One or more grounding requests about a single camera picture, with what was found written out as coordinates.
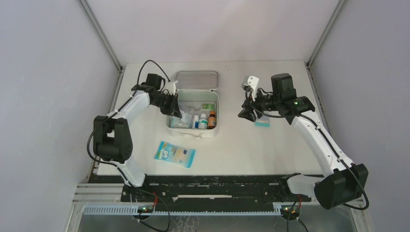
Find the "green wind oil box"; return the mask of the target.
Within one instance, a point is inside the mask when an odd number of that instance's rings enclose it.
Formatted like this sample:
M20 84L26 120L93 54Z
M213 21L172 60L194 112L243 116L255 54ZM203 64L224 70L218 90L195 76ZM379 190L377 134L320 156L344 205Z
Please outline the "green wind oil box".
M201 110L203 111L215 111L215 104L204 103L201 105Z

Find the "blue plaster packets bag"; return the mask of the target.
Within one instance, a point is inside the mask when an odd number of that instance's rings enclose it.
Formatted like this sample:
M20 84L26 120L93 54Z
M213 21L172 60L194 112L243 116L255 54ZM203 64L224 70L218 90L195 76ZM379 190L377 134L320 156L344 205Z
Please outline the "blue plaster packets bag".
M260 118L257 118L254 124L255 124L255 126L257 126L257 127L269 128L269 127L270 127L269 117L267 117L267 116L262 116L262 117L260 117Z

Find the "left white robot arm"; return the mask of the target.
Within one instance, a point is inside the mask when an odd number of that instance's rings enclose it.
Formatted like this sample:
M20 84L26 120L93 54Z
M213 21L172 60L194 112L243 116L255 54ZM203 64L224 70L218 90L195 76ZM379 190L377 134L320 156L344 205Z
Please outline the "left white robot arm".
M134 187L132 195L141 202L150 198L151 188L144 184L146 174L132 158L130 124L150 105L158 107L163 115L181 118L176 85L176 80L166 82L149 73L145 82L132 87L129 98L118 109L94 118L93 132L87 141L89 156L117 169L125 185Z

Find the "clear bandage packet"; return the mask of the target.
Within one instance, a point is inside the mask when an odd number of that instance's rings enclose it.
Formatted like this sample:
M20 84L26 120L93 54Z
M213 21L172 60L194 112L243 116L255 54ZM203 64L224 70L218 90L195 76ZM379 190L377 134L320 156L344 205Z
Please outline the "clear bandage packet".
M170 128L187 129L191 127L191 121L192 121L191 117L183 117L183 118L172 117Z

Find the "white plastic bottle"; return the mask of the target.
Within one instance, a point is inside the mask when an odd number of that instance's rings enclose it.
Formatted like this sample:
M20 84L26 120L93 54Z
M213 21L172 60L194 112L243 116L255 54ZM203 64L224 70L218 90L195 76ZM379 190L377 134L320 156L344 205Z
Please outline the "white plastic bottle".
M207 129L207 127L208 127L207 116L205 113L202 113L198 121L198 129Z

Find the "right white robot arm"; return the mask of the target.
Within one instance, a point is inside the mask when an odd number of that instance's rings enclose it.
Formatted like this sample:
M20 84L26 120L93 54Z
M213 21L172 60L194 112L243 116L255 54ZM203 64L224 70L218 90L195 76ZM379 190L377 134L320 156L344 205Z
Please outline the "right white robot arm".
M259 87L259 78L246 76L241 85L245 100L239 118L256 122L266 116L284 118L303 137L315 156L323 177L293 173L279 183L283 201L292 201L298 195L314 197L325 209L344 205L355 210L366 210L370 202L365 192L368 169L355 164L336 144L313 103L306 96L297 96L290 74L271 77L272 91Z

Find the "blue white small tube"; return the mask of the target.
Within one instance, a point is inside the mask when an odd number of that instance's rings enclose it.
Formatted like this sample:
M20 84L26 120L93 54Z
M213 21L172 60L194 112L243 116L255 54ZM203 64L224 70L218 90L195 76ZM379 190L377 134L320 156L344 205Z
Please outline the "blue white small tube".
M193 116L193 121L192 121L192 129L197 129L199 125L199 115L194 115Z

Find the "white medicine kit box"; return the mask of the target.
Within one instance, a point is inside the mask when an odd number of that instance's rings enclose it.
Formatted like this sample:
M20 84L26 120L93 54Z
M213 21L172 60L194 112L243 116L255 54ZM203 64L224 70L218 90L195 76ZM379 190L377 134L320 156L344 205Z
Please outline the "white medicine kit box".
M217 71L178 71L174 75L174 80L177 80L176 92L178 94L178 103L180 108L193 107L194 115L205 113L207 118L210 111L201 110L201 105L204 103L215 104L215 112L218 123L218 112L220 106L220 98L216 90L220 85L220 75ZM168 132L175 137L190 137L190 138L211 138L217 135L218 125L213 129L177 129L170 128L171 118L168 116L165 121Z

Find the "blue cotton swab packet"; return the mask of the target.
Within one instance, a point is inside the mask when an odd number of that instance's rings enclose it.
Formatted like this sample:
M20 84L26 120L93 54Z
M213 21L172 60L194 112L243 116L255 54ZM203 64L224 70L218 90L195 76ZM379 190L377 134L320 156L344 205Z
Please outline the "blue cotton swab packet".
M156 160L163 160L185 168L190 168L195 154L195 149L185 148L162 141L154 158Z

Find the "white gauze pad packet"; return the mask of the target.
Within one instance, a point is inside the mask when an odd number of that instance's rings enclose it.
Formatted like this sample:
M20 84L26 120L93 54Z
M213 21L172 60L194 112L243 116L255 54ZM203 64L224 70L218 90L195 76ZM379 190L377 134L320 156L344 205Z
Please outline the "white gauze pad packet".
M183 109L180 109L181 112L181 121L184 123L187 127L191 126L192 119L194 116L195 109L193 107L184 107Z

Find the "brown bottle orange cap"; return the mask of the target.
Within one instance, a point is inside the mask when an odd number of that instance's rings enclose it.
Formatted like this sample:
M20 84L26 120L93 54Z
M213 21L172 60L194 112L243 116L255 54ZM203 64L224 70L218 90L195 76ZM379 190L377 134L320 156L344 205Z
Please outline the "brown bottle orange cap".
M215 111L210 111L207 123L207 129L213 129L217 125L217 117Z

